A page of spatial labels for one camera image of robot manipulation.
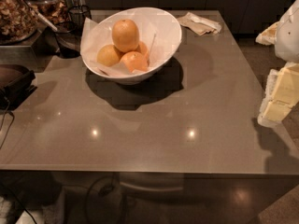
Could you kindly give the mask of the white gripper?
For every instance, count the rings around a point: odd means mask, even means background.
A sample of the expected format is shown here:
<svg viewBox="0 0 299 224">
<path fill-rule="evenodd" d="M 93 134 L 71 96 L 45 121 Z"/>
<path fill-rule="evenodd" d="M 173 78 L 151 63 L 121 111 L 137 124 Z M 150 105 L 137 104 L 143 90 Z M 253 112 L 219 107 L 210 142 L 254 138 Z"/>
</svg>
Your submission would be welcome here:
<svg viewBox="0 0 299 224">
<path fill-rule="evenodd" d="M 280 124 L 299 102 L 299 0 L 295 0 L 279 22 L 258 34 L 259 44 L 275 45 L 276 55 L 286 61 L 279 71 L 271 69 L 258 123 L 273 128 Z"/>
</svg>

